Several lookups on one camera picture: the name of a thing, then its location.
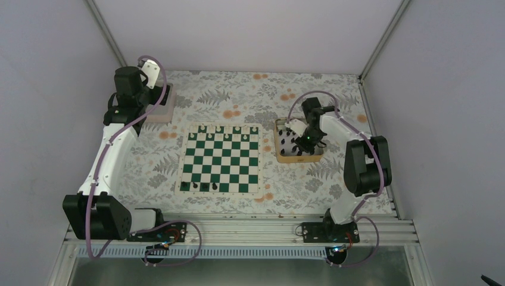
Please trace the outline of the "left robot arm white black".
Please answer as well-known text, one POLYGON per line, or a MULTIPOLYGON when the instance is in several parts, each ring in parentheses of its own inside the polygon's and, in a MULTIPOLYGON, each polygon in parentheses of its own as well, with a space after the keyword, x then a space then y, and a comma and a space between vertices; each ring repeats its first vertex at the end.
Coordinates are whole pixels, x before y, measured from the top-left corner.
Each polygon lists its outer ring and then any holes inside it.
POLYGON ((132 214, 115 194, 146 111, 156 103, 165 105, 169 97, 170 85, 156 84, 160 71, 152 60, 115 71, 116 91, 107 102, 98 154, 77 193, 63 199, 64 213, 80 240, 123 240, 129 235, 132 214))

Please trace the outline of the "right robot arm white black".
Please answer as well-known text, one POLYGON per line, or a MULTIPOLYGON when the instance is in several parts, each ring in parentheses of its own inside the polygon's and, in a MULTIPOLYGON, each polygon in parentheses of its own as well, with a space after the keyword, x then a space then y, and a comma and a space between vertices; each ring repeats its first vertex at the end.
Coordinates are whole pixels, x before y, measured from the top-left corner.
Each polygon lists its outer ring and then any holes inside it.
POLYGON ((296 130, 299 150, 314 153, 324 136, 346 139, 344 184, 335 204, 327 209, 322 225, 324 238, 336 243, 350 234, 356 213, 368 198, 379 196, 392 181, 388 142, 383 136, 371 136, 355 128, 334 106, 324 107, 316 97, 301 104, 306 121, 296 130))

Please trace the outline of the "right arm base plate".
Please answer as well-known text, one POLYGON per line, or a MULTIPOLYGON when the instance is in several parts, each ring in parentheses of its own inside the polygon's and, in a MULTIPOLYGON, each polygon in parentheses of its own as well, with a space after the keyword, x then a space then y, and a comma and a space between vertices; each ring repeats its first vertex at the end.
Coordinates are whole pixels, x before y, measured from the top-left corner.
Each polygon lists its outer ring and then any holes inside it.
POLYGON ((296 227, 304 241, 309 244, 322 243, 359 243, 360 236, 357 224, 354 222, 344 225, 325 225, 322 222, 304 222, 296 227))

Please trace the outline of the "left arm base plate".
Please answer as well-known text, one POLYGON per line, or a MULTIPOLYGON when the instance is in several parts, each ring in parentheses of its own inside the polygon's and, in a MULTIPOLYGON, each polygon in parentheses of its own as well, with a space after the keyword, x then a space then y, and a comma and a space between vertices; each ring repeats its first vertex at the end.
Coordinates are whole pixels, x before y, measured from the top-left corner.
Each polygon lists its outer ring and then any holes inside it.
POLYGON ((176 222, 155 231, 130 235, 126 240, 129 242, 183 243, 185 241, 186 229, 187 223, 176 222))

